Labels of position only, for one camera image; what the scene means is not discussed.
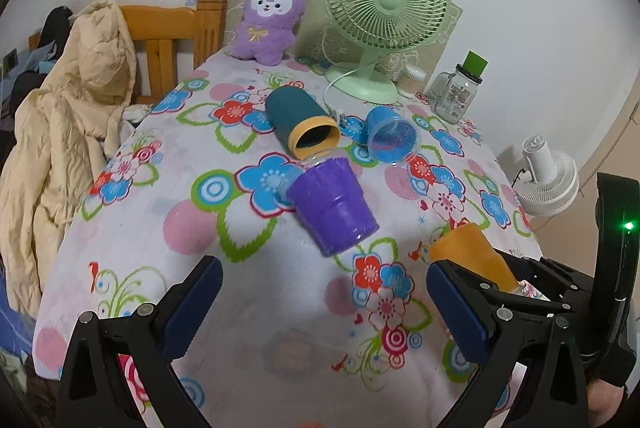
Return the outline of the right human hand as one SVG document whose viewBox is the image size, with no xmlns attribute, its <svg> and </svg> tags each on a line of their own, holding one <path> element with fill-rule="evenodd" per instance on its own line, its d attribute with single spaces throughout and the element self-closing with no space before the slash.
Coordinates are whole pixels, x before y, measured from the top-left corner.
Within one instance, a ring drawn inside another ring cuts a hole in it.
<svg viewBox="0 0 640 428">
<path fill-rule="evenodd" d="M 624 387 L 616 387 L 601 379 L 595 379 L 587 387 L 587 399 L 589 427 L 628 425 L 629 402 Z"/>
</svg>

